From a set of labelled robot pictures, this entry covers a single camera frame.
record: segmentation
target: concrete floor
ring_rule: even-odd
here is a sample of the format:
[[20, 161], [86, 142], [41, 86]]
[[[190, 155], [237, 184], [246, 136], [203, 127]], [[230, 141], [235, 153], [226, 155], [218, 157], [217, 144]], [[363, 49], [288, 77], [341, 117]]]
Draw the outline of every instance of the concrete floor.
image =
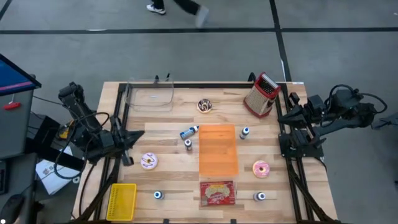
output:
[[[6, 0], [0, 0], [0, 7]], [[166, 0], [168, 14], [145, 10], [149, 0], [12, 0], [0, 30], [193, 28], [194, 17]], [[201, 0], [211, 9], [207, 27], [273, 27], [266, 0]], [[278, 0], [282, 28], [398, 27], [396, 0]], [[398, 32], [283, 33], [293, 81], [309, 95], [326, 97], [345, 83], [374, 93], [398, 111]], [[35, 95], [57, 101], [69, 82], [83, 85], [96, 108], [105, 81], [165, 76], [178, 81], [243, 81], [266, 71], [284, 81], [273, 32], [200, 34], [0, 35], [0, 51], [37, 75]], [[70, 119], [57, 106], [34, 100], [32, 111], [60, 123]], [[339, 219], [346, 223], [398, 223], [398, 129], [345, 129], [324, 145], [330, 187]], [[39, 189], [46, 223], [70, 218], [77, 186], [53, 197]]]

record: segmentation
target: wooden table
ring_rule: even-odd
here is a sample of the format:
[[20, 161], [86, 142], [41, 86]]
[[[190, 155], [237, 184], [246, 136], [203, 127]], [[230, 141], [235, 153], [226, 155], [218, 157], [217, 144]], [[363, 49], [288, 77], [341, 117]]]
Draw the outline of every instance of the wooden table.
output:
[[[104, 83], [98, 111], [110, 114], [114, 111], [118, 82]], [[307, 100], [303, 83], [287, 83], [289, 92], [295, 91], [301, 103]], [[162, 223], [164, 218], [171, 223], [295, 223], [292, 196], [285, 159], [280, 155], [277, 135], [280, 133], [277, 112], [273, 108], [270, 115], [258, 119], [243, 106], [243, 99], [250, 88], [175, 88], [173, 109], [170, 112], [140, 112], [130, 109], [127, 130], [144, 129], [145, 135], [136, 142], [131, 156], [138, 162], [145, 152], [154, 152], [159, 165], [150, 171], [139, 164], [121, 167], [120, 183], [137, 184], [137, 203], [135, 223]], [[213, 103], [213, 111], [201, 114], [196, 103], [207, 98]], [[282, 110], [283, 95], [280, 94]], [[193, 153], [188, 154], [179, 133], [194, 125], [234, 124], [236, 136], [243, 127], [250, 127], [250, 134], [244, 141], [237, 140], [239, 177], [237, 178], [236, 205], [220, 207], [201, 207], [199, 193], [198, 134], [194, 135]], [[252, 165], [258, 160], [267, 161], [271, 172], [266, 179], [258, 179], [252, 173]], [[313, 158], [303, 158], [308, 189], [319, 206], [337, 218], [325, 168]], [[78, 203], [84, 171], [79, 186], [73, 214], [78, 215]], [[88, 179], [83, 197], [83, 209], [91, 202], [98, 191], [103, 169], [103, 161], [94, 168]], [[153, 193], [161, 190], [164, 200], [155, 200]], [[264, 192], [267, 199], [255, 202], [255, 192]], [[305, 206], [299, 190], [302, 216], [306, 219]], [[105, 218], [108, 196], [103, 200], [101, 218]]]

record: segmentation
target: blue screen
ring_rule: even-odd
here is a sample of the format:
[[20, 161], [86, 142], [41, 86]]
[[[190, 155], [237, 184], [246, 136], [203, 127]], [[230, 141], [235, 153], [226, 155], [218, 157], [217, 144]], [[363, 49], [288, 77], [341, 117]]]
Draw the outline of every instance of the blue screen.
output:
[[36, 84], [32, 83], [23, 74], [0, 60], [0, 95], [31, 90], [35, 86]]

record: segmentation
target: red handle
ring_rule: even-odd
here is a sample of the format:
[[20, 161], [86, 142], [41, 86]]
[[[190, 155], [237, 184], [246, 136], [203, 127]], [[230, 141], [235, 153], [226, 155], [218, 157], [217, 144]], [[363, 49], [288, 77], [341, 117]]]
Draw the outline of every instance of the red handle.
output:
[[18, 108], [20, 106], [21, 106], [21, 103], [10, 103], [10, 104], [4, 105], [3, 108], [5, 110], [13, 110], [13, 109]]

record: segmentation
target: computer monitor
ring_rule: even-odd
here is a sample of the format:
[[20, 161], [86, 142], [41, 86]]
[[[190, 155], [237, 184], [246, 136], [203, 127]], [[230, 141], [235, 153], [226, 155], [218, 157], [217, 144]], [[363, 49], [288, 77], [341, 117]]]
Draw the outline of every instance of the computer monitor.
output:
[[0, 54], [0, 96], [42, 87], [35, 78]]

